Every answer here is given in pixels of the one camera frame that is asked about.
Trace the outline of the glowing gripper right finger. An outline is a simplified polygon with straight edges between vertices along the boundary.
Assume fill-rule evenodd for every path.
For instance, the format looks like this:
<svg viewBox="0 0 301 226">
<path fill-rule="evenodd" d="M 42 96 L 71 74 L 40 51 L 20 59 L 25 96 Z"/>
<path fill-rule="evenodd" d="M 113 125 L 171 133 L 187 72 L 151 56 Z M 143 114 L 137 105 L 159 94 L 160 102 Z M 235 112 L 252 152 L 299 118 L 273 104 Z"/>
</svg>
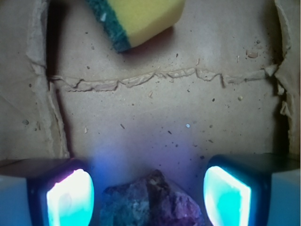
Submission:
<svg viewBox="0 0 301 226">
<path fill-rule="evenodd" d="M 290 154 L 218 154 L 203 197 L 213 226 L 299 226 L 301 163 Z"/>
</svg>

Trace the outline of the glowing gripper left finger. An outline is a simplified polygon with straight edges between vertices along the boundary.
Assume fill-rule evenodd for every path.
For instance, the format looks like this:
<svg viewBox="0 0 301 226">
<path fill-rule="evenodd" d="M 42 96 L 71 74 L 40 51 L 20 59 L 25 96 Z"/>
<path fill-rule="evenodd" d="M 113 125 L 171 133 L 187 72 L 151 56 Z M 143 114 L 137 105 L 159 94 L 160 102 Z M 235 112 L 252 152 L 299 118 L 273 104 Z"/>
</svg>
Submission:
<svg viewBox="0 0 301 226">
<path fill-rule="evenodd" d="M 88 226 L 95 191 L 79 159 L 0 162 L 2 226 Z"/>
</svg>

